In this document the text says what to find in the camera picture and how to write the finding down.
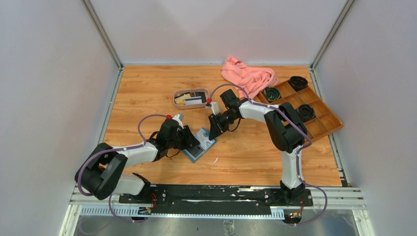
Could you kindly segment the white silver credit card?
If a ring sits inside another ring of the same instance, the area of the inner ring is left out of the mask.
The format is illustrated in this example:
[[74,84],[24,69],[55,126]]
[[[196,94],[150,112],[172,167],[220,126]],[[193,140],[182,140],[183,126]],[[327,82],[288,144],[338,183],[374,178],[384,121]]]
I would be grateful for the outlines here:
[[197,131],[195,134],[195,138],[200,142],[200,147],[203,150],[207,150],[210,147],[211,141],[208,137],[206,130],[200,129],[199,131]]

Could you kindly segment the teal leather card holder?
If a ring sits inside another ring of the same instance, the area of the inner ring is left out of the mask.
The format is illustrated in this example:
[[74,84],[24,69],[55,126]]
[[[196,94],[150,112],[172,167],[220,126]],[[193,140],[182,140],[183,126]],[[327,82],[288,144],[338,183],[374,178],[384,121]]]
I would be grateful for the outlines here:
[[187,148],[182,153],[192,162],[197,162],[204,154],[206,154],[216,143],[216,139],[209,139],[209,131],[201,128],[194,134],[194,137],[200,142],[199,145]]

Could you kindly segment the white striped card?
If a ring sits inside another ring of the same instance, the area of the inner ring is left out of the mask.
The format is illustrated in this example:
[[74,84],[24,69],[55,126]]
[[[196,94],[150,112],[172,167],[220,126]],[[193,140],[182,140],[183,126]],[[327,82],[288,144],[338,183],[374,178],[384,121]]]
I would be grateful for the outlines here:
[[185,105],[196,105],[196,104],[203,104],[201,98],[189,98],[185,99]]

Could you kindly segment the beige oval tray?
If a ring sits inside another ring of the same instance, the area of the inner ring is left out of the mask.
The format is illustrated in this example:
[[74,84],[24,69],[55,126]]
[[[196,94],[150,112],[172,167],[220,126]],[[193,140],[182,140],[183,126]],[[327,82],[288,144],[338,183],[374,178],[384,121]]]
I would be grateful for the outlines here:
[[[175,104],[175,102],[174,102],[174,98],[175,98],[176,96],[178,96],[178,95],[180,95],[180,94],[183,94],[183,93],[187,93],[187,92],[191,93],[191,92],[198,92],[198,91],[201,91],[201,92],[205,92],[205,93],[206,93],[206,97],[207,97],[207,98],[206,98],[205,100],[202,100],[202,101],[203,101],[203,104],[196,104],[196,105],[182,105],[182,106]],[[173,104],[174,104],[174,106],[175,106],[177,109],[179,109],[179,110],[203,108],[203,107],[205,107],[205,106],[206,106],[206,102],[207,102],[207,99],[208,99],[208,98],[209,98],[209,91],[208,91],[206,88],[191,88],[191,89],[183,89],[183,90],[178,90],[178,91],[174,92],[174,94],[173,94]]]

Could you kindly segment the black credit card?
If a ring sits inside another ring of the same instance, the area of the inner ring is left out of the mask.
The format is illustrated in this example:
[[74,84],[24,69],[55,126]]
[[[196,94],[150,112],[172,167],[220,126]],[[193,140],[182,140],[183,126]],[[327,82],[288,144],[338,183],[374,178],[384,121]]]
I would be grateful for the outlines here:
[[199,156],[200,156],[201,154],[203,154],[203,151],[204,151],[204,150],[203,150],[201,147],[196,146],[196,147],[191,147],[191,148],[189,148],[187,151],[189,152],[189,154],[190,154],[191,158],[192,158],[193,160],[197,161],[197,160],[199,159]]

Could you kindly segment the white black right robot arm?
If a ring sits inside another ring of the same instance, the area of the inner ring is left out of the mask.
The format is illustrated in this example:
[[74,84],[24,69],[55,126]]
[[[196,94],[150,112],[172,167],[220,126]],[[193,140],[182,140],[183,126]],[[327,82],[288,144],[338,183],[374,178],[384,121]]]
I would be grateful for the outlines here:
[[220,112],[216,102],[207,99],[211,108],[209,116],[209,139],[214,139],[230,130],[235,120],[252,119],[264,123],[274,146],[281,152],[283,173],[280,181],[278,200],[294,205],[305,190],[301,170],[301,152],[307,136],[307,129],[293,106],[285,102],[269,105],[251,99],[238,98],[232,90],[221,95],[226,111]]

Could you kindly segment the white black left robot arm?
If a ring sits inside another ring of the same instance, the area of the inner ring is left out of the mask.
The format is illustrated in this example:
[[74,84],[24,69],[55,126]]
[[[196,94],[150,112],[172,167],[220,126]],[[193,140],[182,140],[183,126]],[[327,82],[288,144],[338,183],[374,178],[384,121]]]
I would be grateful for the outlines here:
[[113,194],[130,194],[139,203],[150,199],[150,182],[139,174],[123,174],[125,168],[155,162],[168,151],[196,147],[199,140],[189,126],[177,116],[166,117],[160,129],[143,142],[123,147],[98,144],[74,176],[79,191],[85,196],[104,200]]

